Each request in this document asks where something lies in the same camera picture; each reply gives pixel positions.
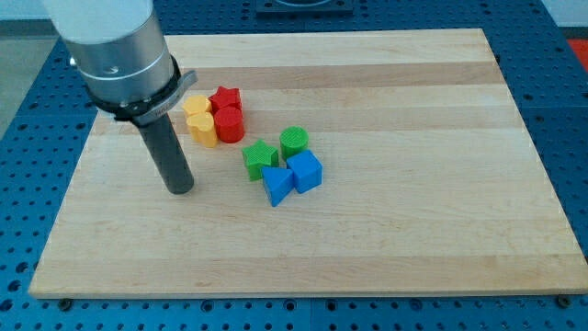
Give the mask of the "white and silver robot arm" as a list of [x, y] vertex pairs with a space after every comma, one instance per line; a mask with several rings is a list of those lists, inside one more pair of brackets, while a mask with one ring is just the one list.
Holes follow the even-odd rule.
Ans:
[[43, 0], [93, 103], [132, 123], [166, 188], [184, 194], [194, 177], [169, 111], [198, 78], [181, 73], [152, 0]]

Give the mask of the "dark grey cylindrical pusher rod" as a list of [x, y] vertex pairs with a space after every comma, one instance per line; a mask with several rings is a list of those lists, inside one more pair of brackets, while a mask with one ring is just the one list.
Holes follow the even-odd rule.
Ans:
[[175, 195], [188, 193], [194, 177], [169, 116], [139, 127], [139, 132], [167, 190]]

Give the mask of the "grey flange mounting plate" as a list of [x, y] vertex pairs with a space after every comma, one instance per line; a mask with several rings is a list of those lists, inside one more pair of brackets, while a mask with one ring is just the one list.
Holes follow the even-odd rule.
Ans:
[[96, 96], [88, 86], [85, 86], [85, 91], [94, 105], [112, 114], [114, 120], [129, 121], [137, 127], [148, 126], [173, 108], [186, 91], [198, 81], [194, 70], [181, 74], [174, 56], [171, 57], [171, 61], [174, 66], [174, 73], [170, 81], [166, 86], [150, 96], [147, 101], [113, 103]]

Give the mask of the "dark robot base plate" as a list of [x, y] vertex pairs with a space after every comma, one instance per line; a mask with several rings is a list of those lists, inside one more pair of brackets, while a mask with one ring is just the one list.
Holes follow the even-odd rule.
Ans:
[[258, 17], [274, 15], [352, 14], [354, 0], [256, 0]]

